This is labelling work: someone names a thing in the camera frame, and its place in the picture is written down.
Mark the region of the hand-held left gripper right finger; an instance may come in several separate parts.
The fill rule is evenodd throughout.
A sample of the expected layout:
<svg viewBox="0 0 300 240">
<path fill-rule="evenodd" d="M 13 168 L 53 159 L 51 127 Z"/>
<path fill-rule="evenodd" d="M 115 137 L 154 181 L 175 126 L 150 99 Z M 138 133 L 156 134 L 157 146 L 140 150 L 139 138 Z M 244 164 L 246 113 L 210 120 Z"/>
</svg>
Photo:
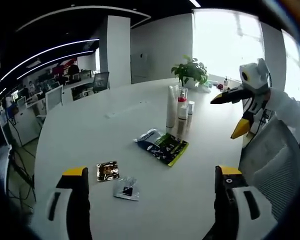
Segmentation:
<svg viewBox="0 0 300 240">
<path fill-rule="evenodd" d="M 235 167 L 215 167 L 215 240 L 262 240 L 277 225 L 270 201 Z"/>
</svg>

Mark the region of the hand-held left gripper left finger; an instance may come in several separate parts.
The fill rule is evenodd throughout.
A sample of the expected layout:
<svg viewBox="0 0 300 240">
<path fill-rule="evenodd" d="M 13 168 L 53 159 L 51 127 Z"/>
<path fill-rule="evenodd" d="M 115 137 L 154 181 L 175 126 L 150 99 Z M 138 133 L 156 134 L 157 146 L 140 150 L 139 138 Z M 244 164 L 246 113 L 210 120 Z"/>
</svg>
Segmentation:
<svg viewBox="0 0 300 240">
<path fill-rule="evenodd" d="M 36 203 L 30 228 L 41 240 L 91 240 L 89 193 L 88 168 L 66 170 Z"/>
</svg>

